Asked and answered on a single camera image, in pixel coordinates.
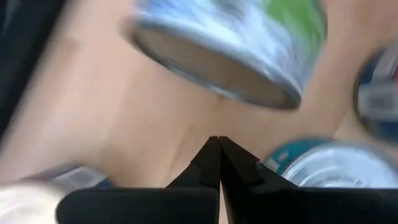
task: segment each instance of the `canned food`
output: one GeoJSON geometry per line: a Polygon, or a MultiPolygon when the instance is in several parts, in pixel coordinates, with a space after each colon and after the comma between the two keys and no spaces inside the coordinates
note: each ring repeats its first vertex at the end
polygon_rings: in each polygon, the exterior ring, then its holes
{"type": "Polygon", "coordinates": [[[398,142],[398,42],[364,69],[358,84],[357,112],[375,136],[398,142]]]}
{"type": "Polygon", "coordinates": [[[142,0],[131,39],[164,67],[224,96],[300,104],[325,39],[315,0],[142,0]]]}
{"type": "Polygon", "coordinates": [[[330,139],[284,144],[264,165],[300,187],[398,188],[395,163],[369,147],[330,139]]]}
{"type": "Polygon", "coordinates": [[[63,166],[0,186],[0,223],[56,224],[55,209],[67,193],[87,187],[108,188],[102,173],[85,166],[63,166]]]}

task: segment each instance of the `can lid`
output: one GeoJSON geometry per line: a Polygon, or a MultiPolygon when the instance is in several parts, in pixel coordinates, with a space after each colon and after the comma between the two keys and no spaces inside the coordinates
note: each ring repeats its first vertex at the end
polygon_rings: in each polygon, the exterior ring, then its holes
{"type": "Polygon", "coordinates": [[[56,224],[55,209],[65,194],[45,184],[0,187],[0,223],[56,224]]]}
{"type": "Polygon", "coordinates": [[[282,176],[302,187],[398,188],[397,171],[370,149],[333,142],[302,154],[282,176]]]}

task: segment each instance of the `wooden floor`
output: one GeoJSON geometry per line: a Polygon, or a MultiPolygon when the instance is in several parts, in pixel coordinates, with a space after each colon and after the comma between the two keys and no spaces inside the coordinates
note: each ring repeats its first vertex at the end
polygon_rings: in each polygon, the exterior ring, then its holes
{"type": "Polygon", "coordinates": [[[71,1],[2,145],[0,182],[82,162],[120,186],[162,187],[212,135],[260,158],[313,135],[368,142],[396,156],[395,146],[365,133],[352,96],[342,100],[333,77],[314,78],[310,86],[318,87],[309,92],[335,100],[309,97],[299,112],[223,98],[134,50],[121,36],[131,8],[131,0],[71,1]]]}

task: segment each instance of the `can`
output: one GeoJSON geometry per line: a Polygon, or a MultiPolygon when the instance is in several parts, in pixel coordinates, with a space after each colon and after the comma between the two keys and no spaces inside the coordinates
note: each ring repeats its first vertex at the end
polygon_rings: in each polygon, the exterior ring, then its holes
{"type": "Polygon", "coordinates": [[[398,42],[365,67],[355,88],[357,115],[375,137],[398,142],[398,42]]]}
{"type": "Polygon", "coordinates": [[[316,0],[141,0],[132,43],[165,68],[230,98],[298,107],[325,40],[316,0]]]}
{"type": "Polygon", "coordinates": [[[299,187],[398,188],[398,168],[371,147],[308,138],[278,147],[264,165],[299,187]]]}
{"type": "Polygon", "coordinates": [[[56,224],[55,209],[61,199],[88,187],[107,189],[112,183],[87,166],[68,165],[0,186],[0,223],[56,224]]]}

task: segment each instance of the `tin can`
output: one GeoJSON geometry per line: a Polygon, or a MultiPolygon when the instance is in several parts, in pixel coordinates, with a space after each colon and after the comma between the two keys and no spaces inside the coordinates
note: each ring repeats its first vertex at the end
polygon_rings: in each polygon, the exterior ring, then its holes
{"type": "Polygon", "coordinates": [[[296,108],[325,40],[315,0],[142,0],[135,46],[219,94],[296,108]]]}
{"type": "Polygon", "coordinates": [[[398,168],[370,147],[302,139],[279,147],[264,165],[300,187],[398,188],[398,168]]]}
{"type": "Polygon", "coordinates": [[[398,142],[398,42],[388,46],[364,69],[356,89],[357,114],[367,130],[398,142]]]}
{"type": "Polygon", "coordinates": [[[63,166],[0,186],[0,223],[56,224],[55,209],[67,193],[112,183],[86,166],[63,166]]]}

